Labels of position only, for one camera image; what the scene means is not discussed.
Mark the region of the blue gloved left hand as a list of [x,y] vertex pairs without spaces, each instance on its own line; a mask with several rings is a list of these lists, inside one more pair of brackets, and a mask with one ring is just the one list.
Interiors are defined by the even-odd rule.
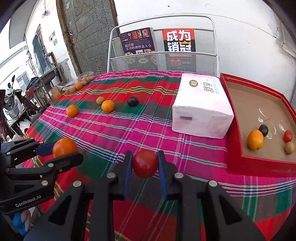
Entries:
[[25,236],[30,228],[31,225],[31,212],[29,209],[21,212],[21,213],[16,213],[13,215],[12,223],[13,226],[18,230],[18,232],[22,235]]

